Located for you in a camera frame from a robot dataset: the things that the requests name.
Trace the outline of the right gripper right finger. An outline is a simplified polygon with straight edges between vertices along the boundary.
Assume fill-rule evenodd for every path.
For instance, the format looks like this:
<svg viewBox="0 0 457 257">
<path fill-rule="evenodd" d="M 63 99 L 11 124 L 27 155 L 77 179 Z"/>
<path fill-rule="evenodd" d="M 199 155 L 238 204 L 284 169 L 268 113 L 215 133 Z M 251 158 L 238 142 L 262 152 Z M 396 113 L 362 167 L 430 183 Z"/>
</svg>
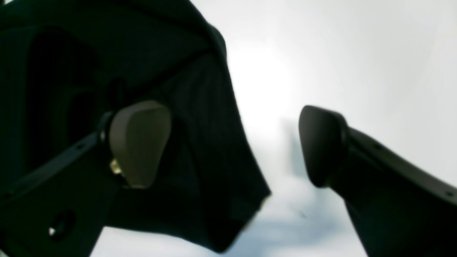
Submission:
<svg viewBox="0 0 457 257">
<path fill-rule="evenodd" d="M 305 106 L 299 137 L 307 175 L 345 203 L 369 257 L 455 257 L 456 188 L 348 126 Z"/>
</svg>

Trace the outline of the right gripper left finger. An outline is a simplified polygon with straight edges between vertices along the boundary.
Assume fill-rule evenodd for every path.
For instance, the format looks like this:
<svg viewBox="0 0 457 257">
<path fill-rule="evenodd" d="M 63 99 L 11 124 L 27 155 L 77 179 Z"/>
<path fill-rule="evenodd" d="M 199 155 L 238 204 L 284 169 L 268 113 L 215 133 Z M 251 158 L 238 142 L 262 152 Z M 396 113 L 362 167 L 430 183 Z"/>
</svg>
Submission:
<svg viewBox="0 0 457 257">
<path fill-rule="evenodd" d="M 170 137 L 169 109 L 147 100 L 103 114 L 96 131 L 1 190 L 1 251 L 88 257 L 122 188 L 148 189 Z"/>
</svg>

